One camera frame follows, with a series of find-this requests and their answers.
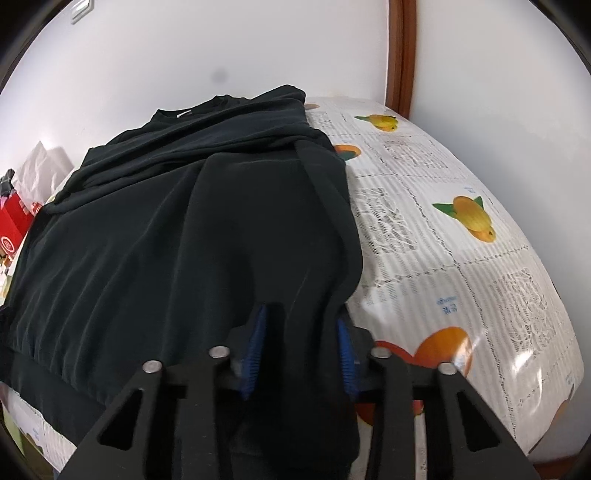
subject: folded black garment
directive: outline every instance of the folded black garment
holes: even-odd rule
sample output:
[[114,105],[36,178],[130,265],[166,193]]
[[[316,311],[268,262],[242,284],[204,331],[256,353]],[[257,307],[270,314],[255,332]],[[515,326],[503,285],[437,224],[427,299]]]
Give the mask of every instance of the folded black garment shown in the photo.
[[355,459],[336,316],[362,256],[345,164],[304,98],[283,86],[158,111],[89,150],[39,212],[0,319],[0,379],[71,441],[143,362],[191,362],[264,302],[278,306],[274,462]]

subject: white wall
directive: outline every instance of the white wall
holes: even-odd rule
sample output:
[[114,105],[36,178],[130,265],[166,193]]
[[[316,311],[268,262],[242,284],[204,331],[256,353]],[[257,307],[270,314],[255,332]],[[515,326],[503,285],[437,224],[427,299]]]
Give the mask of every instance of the white wall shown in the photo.
[[587,375],[532,454],[591,433],[591,75],[528,0],[418,0],[411,120],[503,203],[548,269]]
[[0,172],[42,140],[79,165],[89,147],[214,95],[292,83],[383,101],[387,0],[96,0],[62,11],[0,94]]

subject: wall switch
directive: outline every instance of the wall switch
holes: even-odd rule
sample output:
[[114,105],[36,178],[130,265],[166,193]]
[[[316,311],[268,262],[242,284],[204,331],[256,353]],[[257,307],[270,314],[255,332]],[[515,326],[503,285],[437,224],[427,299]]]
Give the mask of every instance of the wall switch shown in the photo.
[[80,0],[72,7],[72,25],[78,22],[79,19],[89,14],[95,7],[95,0]]

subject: red box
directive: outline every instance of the red box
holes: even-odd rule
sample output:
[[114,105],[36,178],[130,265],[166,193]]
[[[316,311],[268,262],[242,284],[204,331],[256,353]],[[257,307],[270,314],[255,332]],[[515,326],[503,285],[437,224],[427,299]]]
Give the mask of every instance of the red box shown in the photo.
[[0,209],[0,244],[10,259],[17,253],[34,218],[16,192]]

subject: bedsheet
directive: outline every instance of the bedsheet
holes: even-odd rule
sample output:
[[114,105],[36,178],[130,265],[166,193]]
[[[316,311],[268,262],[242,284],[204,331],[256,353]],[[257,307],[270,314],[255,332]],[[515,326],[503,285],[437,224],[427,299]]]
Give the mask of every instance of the bedsheet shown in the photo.
[[[583,362],[525,235],[449,150],[395,112],[349,98],[308,98],[306,108],[347,162],[364,260],[348,302],[353,321],[408,361],[454,362],[529,452],[580,384]],[[16,424],[60,471],[74,446],[17,393],[4,392]],[[364,476],[371,438],[371,412],[358,412],[354,480]],[[424,478],[420,406],[415,413]]]

